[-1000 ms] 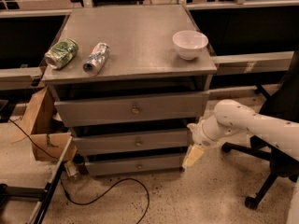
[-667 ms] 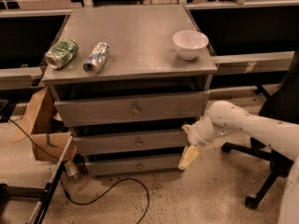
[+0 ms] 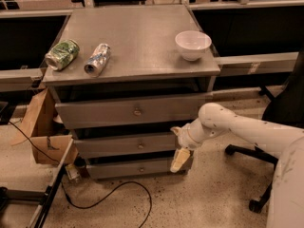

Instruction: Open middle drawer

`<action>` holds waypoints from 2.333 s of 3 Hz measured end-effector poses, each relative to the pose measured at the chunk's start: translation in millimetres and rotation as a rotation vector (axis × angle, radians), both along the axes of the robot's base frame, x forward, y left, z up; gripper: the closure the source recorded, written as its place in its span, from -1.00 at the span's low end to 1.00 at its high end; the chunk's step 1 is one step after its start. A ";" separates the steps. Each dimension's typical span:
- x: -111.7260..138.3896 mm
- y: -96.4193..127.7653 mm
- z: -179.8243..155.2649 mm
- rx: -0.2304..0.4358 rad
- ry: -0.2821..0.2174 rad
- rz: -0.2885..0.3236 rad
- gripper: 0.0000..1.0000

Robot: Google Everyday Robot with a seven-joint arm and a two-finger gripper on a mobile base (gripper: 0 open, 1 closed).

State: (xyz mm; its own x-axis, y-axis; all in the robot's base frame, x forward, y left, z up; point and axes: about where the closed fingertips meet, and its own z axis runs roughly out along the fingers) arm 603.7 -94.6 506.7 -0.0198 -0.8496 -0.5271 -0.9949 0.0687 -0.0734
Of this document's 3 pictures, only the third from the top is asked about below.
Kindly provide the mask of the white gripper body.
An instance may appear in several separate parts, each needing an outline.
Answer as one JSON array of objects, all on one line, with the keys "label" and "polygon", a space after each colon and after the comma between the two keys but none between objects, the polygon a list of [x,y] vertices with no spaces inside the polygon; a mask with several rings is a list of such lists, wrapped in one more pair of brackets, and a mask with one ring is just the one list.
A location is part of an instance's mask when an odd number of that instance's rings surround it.
[{"label": "white gripper body", "polygon": [[177,131],[178,143],[182,148],[194,150],[202,145],[203,129],[199,119],[179,127]]}]

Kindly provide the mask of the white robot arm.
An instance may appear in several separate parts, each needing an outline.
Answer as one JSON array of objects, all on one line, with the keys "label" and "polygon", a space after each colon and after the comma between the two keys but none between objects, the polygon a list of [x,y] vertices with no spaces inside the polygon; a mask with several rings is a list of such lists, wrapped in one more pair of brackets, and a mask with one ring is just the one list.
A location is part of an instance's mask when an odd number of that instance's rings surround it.
[{"label": "white robot arm", "polygon": [[171,129],[178,137],[170,171],[178,172],[190,153],[208,139],[231,132],[278,158],[266,228],[304,228],[304,131],[301,128],[239,116],[220,104],[204,104],[198,117]]}]

